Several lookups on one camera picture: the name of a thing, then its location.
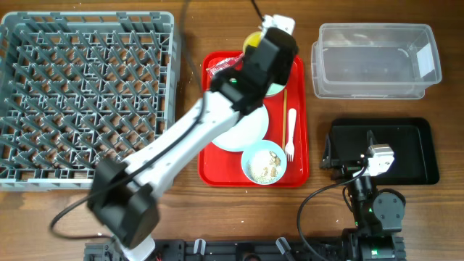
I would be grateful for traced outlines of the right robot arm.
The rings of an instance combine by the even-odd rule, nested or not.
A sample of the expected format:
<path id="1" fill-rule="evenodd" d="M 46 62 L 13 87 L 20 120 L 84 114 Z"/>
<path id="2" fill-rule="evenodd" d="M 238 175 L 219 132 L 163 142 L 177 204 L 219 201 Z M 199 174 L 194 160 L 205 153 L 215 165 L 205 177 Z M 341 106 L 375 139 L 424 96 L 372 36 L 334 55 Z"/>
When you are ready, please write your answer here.
<path id="1" fill-rule="evenodd" d="M 331 180 L 344 187 L 344 201 L 350 204 L 354 228 L 345 228 L 341 236 L 339 257 L 343 260 L 405 260 L 404 239 L 396 234 L 402 230 L 405 197 L 394 189 L 377 189 L 374 178 L 392 166 L 394 152 L 387 144 L 377 144 L 368 131 L 369 147 L 358 159 L 343 160 L 336 142 L 326 136 L 320 163 L 332 169 Z"/>

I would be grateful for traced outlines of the yellow plastic cup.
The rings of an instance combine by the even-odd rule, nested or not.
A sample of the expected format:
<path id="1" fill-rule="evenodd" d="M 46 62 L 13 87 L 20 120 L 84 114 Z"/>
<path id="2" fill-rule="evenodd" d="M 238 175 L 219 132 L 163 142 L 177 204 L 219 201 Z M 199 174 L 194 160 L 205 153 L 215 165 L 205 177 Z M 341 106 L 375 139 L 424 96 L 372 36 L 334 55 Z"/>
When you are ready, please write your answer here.
<path id="1" fill-rule="evenodd" d="M 243 46 L 242 46 L 242 52 L 245 53 L 247 47 L 258 47 L 260 41 L 262 38 L 262 32 L 257 31 L 249 34 L 246 39 L 244 40 Z"/>

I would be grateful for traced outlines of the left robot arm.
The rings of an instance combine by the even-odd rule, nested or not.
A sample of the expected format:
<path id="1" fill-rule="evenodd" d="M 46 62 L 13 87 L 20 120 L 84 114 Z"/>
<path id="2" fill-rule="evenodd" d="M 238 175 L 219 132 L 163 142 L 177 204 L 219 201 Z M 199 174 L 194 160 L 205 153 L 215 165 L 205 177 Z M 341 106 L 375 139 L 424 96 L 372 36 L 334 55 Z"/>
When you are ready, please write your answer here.
<path id="1" fill-rule="evenodd" d="M 272 84 L 288 82 L 297 53 L 290 33 L 267 29 L 258 46 L 246 49 L 241 68 L 217 72 L 203 98 L 159 138 L 122 162 L 106 158 L 97 164 L 87 207 L 112 232 L 124 257 L 151 255 L 158 198 L 195 155 L 260 108 Z"/>

